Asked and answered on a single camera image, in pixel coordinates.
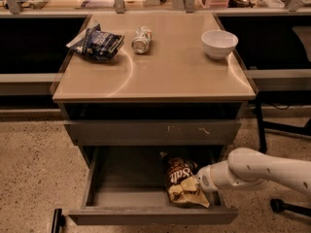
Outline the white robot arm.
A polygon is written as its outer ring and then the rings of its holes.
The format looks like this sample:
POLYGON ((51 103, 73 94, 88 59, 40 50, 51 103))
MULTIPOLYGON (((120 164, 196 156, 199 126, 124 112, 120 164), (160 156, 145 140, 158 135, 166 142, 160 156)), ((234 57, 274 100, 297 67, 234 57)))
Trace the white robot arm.
POLYGON ((232 150, 224 161, 201 168, 185 161, 169 175, 172 200, 208 204, 205 195, 220 189, 248 189, 273 181, 311 195, 311 162, 275 157, 248 148, 232 150))

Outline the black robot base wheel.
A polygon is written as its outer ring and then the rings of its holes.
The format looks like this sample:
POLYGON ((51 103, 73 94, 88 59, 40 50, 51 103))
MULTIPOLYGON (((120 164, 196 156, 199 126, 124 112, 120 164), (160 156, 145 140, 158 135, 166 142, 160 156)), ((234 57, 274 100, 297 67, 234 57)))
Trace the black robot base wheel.
POLYGON ((311 217, 311 209, 305 208, 297 205, 292 205, 285 203, 281 199, 271 199, 270 200, 270 208, 274 213, 282 213, 284 211, 290 211, 296 214, 300 214, 303 216, 311 217))

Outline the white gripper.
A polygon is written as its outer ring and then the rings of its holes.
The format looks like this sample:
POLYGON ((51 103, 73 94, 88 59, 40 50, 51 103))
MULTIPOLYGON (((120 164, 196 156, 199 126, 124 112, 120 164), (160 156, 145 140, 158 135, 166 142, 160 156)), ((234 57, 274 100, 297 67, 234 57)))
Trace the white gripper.
POLYGON ((183 191, 196 192, 198 189, 198 183, 205 193, 212 193, 219 190, 215 182, 212 180, 211 165, 200 168, 195 177, 184 179, 181 181, 180 186, 183 191))

